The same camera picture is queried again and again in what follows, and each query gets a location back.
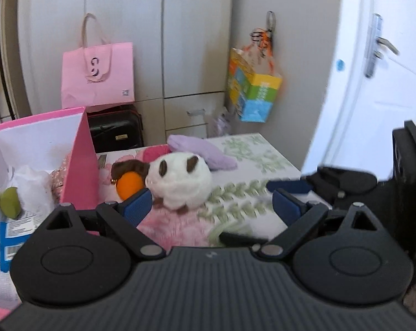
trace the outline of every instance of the stuffed toy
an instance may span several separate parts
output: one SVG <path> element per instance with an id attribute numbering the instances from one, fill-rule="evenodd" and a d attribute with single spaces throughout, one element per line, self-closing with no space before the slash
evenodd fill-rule
<path id="1" fill-rule="evenodd" d="M 112 183 L 116 184 L 121 199 L 131 192 L 134 194 L 139 187 L 138 178 L 136 182 L 133 182 L 136 179 L 133 176 L 125 178 L 129 172 L 135 172 L 142 178 L 145 186 L 151 190 L 155 204 L 163 204 L 178 213 L 200 207 L 212 191 L 212 175 L 208 165 L 203 158 L 193 153 L 163 155 L 151 164 L 138 160 L 114 163 Z"/>
<path id="2" fill-rule="evenodd" d="M 177 152 L 150 164 L 145 185 L 166 208 L 183 213 L 205 203 L 212 191 L 212 175 L 198 155 Z"/>

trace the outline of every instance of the white wall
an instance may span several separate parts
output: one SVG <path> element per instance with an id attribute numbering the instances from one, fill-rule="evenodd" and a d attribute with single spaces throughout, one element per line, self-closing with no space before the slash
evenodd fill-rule
<path id="1" fill-rule="evenodd" d="M 284 81 L 264 125 L 241 123 L 240 132 L 260 131 L 301 169 L 314 135 L 331 70 L 340 0 L 234 0 L 231 43 L 249 44 L 249 33 L 274 11 L 274 54 Z"/>

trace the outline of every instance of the brown plush ear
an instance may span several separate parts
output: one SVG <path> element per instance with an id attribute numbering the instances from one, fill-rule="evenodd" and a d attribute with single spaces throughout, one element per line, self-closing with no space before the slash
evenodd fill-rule
<path id="1" fill-rule="evenodd" d="M 125 162 L 118 162 L 114 163 L 111 167 L 111 179 L 118 180 L 126 172 L 136 172 L 145 182 L 145 178 L 147 177 L 149 170 L 150 165 L 148 163 L 144 163 L 136 159 L 131 159 Z"/>
<path id="2" fill-rule="evenodd" d="M 164 177 L 167 170 L 168 170 L 168 165 L 167 165 L 166 161 L 161 161 L 160 165 L 159 165 L 159 175 L 161 177 Z"/>
<path id="3" fill-rule="evenodd" d="M 186 161 L 186 171 L 188 173 L 193 172 L 197 163 L 198 163 L 198 156 L 194 155 L 191 158 L 188 158 L 188 160 Z"/>

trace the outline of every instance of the pink box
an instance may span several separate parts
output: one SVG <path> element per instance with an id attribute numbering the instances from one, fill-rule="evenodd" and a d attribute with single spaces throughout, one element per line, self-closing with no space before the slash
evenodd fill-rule
<path id="1" fill-rule="evenodd" d="M 94 209 L 99 200 L 99 170 L 85 107 L 0 124 L 0 186 L 7 180 L 9 165 L 50 173 L 70 151 L 60 200 L 78 210 Z M 7 313 L 0 309 L 0 319 Z"/>

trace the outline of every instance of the floral tablecloth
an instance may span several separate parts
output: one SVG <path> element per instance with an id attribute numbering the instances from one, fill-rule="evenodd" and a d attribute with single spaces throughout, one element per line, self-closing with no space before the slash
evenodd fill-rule
<path id="1" fill-rule="evenodd" d="M 209 139 L 226 155 L 237 159 L 234 171 L 213 172 L 213 191 L 200 209 L 178 215 L 154 206 L 138 229 L 166 250 L 173 246 L 219 246 L 223 231 L 272 239 L 286 225 L 274 213 L 266 190 L 270 179 L 297 179 L 300 172 L 260 134 Z M 111 165 L 128 159 L 143 160 L 148 148 L 111 152 L 100 171 L 101 202 L 120 201 L 110 182 Z M 320 199 L 313 193 L 300 200 Z"/>

